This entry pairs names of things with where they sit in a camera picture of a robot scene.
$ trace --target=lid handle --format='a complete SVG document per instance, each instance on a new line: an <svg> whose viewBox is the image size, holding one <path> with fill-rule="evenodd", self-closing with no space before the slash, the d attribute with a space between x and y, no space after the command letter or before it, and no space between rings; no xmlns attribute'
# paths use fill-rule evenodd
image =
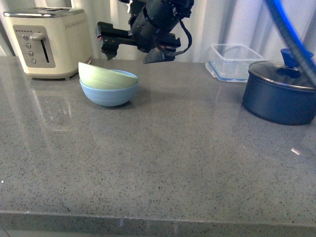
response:
<svg viewBox="0 0 316 237"><path fill-rule="evenodd" d="M289 68L297 68L300 66L300 64L293 57L293 54L291 53L289 48L281 49L281 54L284 60L284 64ZM309 58L312 58L314 54L312 52L307 51L307 56Z"/></svg>

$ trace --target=clear plastic container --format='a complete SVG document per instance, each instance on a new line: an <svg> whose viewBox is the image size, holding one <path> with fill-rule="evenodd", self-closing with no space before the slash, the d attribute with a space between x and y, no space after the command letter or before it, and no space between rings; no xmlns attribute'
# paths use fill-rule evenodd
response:
<svg viewBox="0 0 316 237"><path fill-rule="evenodd" d="M247 82L248 67L263 57L243 44L212 44L208 51L207 70L218 80Z"/></svg>

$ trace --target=green bowl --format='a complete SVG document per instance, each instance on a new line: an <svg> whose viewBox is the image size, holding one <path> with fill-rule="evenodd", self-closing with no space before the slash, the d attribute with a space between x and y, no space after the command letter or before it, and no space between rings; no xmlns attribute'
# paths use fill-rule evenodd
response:
<svg viewBox="0 0 316 237"><path fill-rule="evenodd" d="M86 86L102 90L128 88L138 81L137 76L129 72L121 73L119 70L109 70L80 62L79 77Z"/></svg>

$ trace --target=toaster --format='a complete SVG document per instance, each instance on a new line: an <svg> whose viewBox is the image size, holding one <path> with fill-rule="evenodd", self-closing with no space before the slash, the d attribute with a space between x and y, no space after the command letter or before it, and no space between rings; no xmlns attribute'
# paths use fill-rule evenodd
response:
<svg viewBox="0 0 316 237"><path fill-rule="evenodd" d="M32 78L69 79L78 62L91 62L83 9L36 7L3 14L23 71Z"/></svg>

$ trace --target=white curtain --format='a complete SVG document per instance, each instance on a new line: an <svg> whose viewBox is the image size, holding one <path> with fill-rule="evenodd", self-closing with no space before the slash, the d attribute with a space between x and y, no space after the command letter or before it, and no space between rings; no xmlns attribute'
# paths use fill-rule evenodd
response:
<svg viewBox="0 0 316 237"><path fill-rule="evenodd" d="M292 25L309 51L316 52L316 1L283 0L282 4ZM94 58L106 58L95 36L98 21L113 23L115 28L129 30L127 5L117 0L1 0L1 22L3 11L22 7L57 6L83 8L88 17ZM263 0L196 0L190 19L184 23L193 36L192 47L176 61L206 62L207 49L212 43L245 44L267 60L282 61L280 49L286 47L269 15ZM172 31L180 37L182 46L187 38L178 25ZM10 45L1 30L0 55L10 53ZM144 54L136 47L120 45L117 59L141 60Z"/></svg>

